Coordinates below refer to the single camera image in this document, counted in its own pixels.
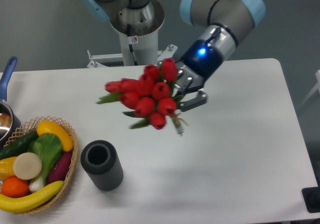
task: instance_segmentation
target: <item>white table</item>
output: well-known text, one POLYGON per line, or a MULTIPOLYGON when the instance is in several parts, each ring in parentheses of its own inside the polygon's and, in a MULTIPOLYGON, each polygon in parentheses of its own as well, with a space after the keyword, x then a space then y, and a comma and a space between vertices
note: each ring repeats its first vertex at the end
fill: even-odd
POLYGON ((120 103, 97 105, 104 84, 142 67, 16 72, 8 104, 22 122, 71 123, 80 150, 104 139, 117 149, 123 183, 98 190, 80 162, 66 196, 34 216, 0 212, 2 224, 244 224, 319 218, 301 190, 317 185, 279 62, 225 62, 206 83, 208 103, 173 125, 129 130, 120 103))

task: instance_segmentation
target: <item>cucumber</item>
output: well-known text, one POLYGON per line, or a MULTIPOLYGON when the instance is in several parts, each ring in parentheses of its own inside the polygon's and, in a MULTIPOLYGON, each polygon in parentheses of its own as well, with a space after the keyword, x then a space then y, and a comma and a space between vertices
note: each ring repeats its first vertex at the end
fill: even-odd
POLYGON ((0 160, 4 158, 10 158, 18 156, 21 153, 25 153, 28 150, 30 143, 37 139, 39 136, 37 131, 31 131, 19 137, 9 145, 5 146, 0 152, 0 160))

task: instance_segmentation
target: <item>blue pot handle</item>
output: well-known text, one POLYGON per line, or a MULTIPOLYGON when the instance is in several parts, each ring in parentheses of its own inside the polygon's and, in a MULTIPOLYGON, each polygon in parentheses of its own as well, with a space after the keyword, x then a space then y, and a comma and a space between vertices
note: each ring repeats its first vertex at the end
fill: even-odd
POLYGON ((8 61, 8 64, 5 67, 5 70, 2 74, 0 79, 0 100, 6 101, 7 100, 7 87, 13 70, 15 69, 16 63, 18 59, 17 57, 11 57, 8 61))

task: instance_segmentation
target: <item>orange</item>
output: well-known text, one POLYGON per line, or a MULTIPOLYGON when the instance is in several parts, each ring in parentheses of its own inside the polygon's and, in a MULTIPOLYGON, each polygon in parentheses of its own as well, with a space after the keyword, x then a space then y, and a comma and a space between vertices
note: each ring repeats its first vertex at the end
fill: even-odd
POLYGON ((28 182, 17 177, 8 178, 1 186, 1 194, 10 198, 21 198, 26 196, 28 192, 28 182))

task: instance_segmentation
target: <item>black cylinder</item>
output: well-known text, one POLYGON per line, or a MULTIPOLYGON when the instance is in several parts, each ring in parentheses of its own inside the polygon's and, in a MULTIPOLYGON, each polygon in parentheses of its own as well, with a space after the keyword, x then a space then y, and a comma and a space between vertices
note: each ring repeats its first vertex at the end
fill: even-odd
POLYGON ((118 187, 124 178, 114 146, 104 140, 89 143, 82 151, 81 165, 97 188, 111 191, 118 187))

